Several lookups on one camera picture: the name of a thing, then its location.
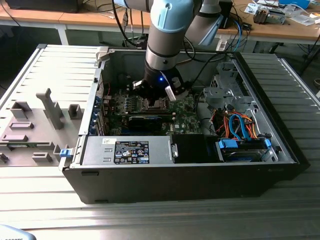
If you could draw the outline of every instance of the workbench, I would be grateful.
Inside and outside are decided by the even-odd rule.
[[[61,43],[68,45],[66,30],[83,30],[83,31],[101,31],[101,32],[119,32],[119,27],[116,20],[100,13],[88,12],[82,9],[79,13],[51,12],[39,10],[14,10],[10,9],[5,2],[5,9],[22,27],[35,28],[51,28],[57,29]],[[235,8],[237,13],[244,22],[252,24],[252,31],[248,36],[248,40],[274,42],[274,43],[294,43],[294,44],[310,44],[313,45],[319,36],[320,30],[318,25],[304,26],[293,20],[287,19],[284,25],[280,24],[255,24],[253,23],[253,15],[244,13],[245,6],[250,3],[250,0],[235,0]],[[308,11],[320,11],[320,7],[309,8]],[[118,16],[122,19],[124,14],[123,8],[119,9]],[[132,11],[133,30],[135,33],[141,33],[141,17],[140,12]],[[143,13],[144,32],[148,33],[150,27],[149,13]],[[16,26],[17,24],[11,17],[0,7],[0,25]],[[219,29],[216,38],[221,41],[227,41],[237,34],[235,26],[230,26],[227,29]]]
[[[0,132],[12,116],[9,109],[13,102],[23,100],[32,109],[43,109],[35,97],[40,87],[52,89],[52,99],[61,109],[75,102],[82,110],[86,108],[92,82],[88,78],[94,77],[93,70],[97,68],[96,51],[98,48],[92,46],[39,46],[0,100]],[[268,67],[275,68],[281,61],[271,54],[267,54],[265,60],[261,60],[263,54],[245,57],[257,73]],[[52,73],[52,77],[41,77],[39,73],[43,72]],[[313,108],[316,114],[317,107],[311,104],[316,99],[301,98],[306,93],[311,95],[311,91],[294,72],[290,74],[297,79],[290,80],[295,83],[285,84],[283,80],[270,85],[268,82],[272,80],[265,81],[269,96],[278,103],[277,109],[289,112],[286,115],[290,116],[290,109],[299,102],[299,110]],[[294,89],[299,85],[304,91],[297,94]],[[281,87],[283,95],[274,94]],[[305,142],[304,150],[311,167],[292,181],[276,184],[261,197],[85,204],[57,166],[1,166],[0,224],[24,229],[37,240],[318,239],[319,122],[310,120],[304,124],[302,120],[308,118],[308,114],[311,113],[302,118],[293,114],[287,121],[292,122],[297,138],[305,138],[299,131],[308,129],[312,144]]]

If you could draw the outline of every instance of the electronic equipment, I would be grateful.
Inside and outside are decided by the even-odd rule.
[[[233,2],[232,0],[220,0],[219,5],[221,7],[221,15],[223,16],[219,29],[226,29],[228,27],[227,22],[233,6]]]
[[[77,13],[84,0],[5,0],[11,9],[48,10]]]
[[[253,16],[253,21],[256,24],[284,24],[285,20],[286,16],[281,10],[268,9],[264,6],[259,6]]]
[[[76,146],[60,152],[59,168],[84,203],[253,197],[309,166],[290,123],[261,86],[274,68],[252,72],[262,65],[259,54],[228,53],[202,73],[203,91],[196,85],[181,100],[163,97],[154,105],[131,88],[143,75],[145,51],[109,49],[106,56],[92,82]],[[277,69],[286,69],[272,58]],[[192,81],[196,66],[178,69]],[[102,72],[109,83],[104,94],[97,92]]]

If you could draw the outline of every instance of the metal grate surface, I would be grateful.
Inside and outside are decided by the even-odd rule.
[[[319,160],[319,101],[285,60],[273,54],[242,56],[308,161]]]
[[[304,122],[303,114],[311,117],[319,111],[310,97],[302,98],[309,105],[293,105],[287,100],[292,99],[291,93],[301,96],[305,92],[301,84],[293,78],[284,80],[288,71],[275,56],[255,56],[258,59],[244,55],[252,60],[249,64],[255,74],[280,75],[280,83],[285,82],[259,80],[279,113],[288,116],[286,122],[292,122],[290,131],[297,141],[318,141],[318,129],[307,126],[308,122],[302,124],[304,128],[295,125]],[[57,64],[68,69],[78,65]],[[92,63],[80,64],[93,67]],[[313,118],[306,121],[317,124]],[[0,224],[25,229],[38,240],[318,240],[320,152],[307,147],[303,150],[311,167],[296,179],[278,183],[259,198],[206,201],[88,205],[80,201],[57,167],[0,167]]]

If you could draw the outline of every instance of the warning label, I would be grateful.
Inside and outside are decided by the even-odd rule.
[[[149,164],[148,141],[116,141],[114,150],[115,164]]]

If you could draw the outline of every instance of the desk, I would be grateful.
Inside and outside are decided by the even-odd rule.
[[[88,12],[81,10],[79,13],[63,13],[38,10],[14,10],[10,9],[7,3],[3,1],[5,9],[17,20],[23,27],[53,28],[57,29],[61,43],[68,45],[66,30],[85,30],[85,31],[101,31],[101,32],[119,32],[115,19],[101,15],[100,13]],[[314,44],[320,30],[318,25],[304,26],[290,19],[286,20],[284,25],[279,24],[255,24],[253,15],[242,12],[250,1],[234,0],[235,8],[239,16],[245,22],[252,24],[252,31],[248,40],[264,41],[264,42],[281,42],[294,44]],[[320,7],[308,9],[309,11],[320,11]],[[119,19],[122,19],[123,10],[118,11]],[[133,28],[135,33],[141,33],[140,12],[133,10]],[[143,13],[144,32],[148,33],[150,27],[149,13]],[[0,7],[0,25],[16,26],[17,24],[8,16],[8,14]],[[221,42],[225,42],[237,34],[234,26],[228,29],[219,29],[216,38]]]

